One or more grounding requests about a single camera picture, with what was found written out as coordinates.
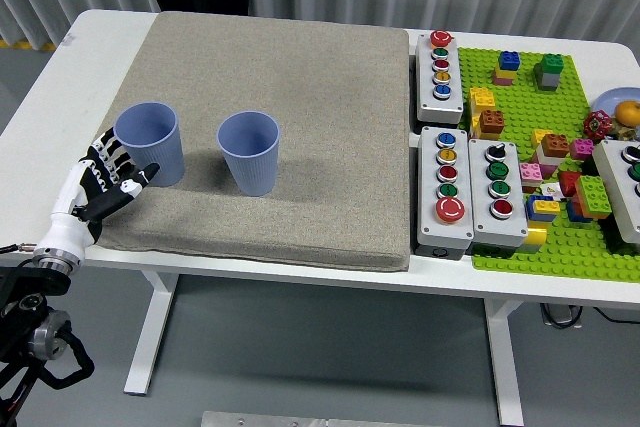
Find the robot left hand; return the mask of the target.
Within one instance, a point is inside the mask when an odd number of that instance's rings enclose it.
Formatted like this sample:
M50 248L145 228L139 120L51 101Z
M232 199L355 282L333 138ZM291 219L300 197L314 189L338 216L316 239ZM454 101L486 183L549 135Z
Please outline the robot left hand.
M51 213L51 226L34 251L34 264L69 271L85 260L102 221L132 202L159 172L151 162L137 166L109 129L71 168Z

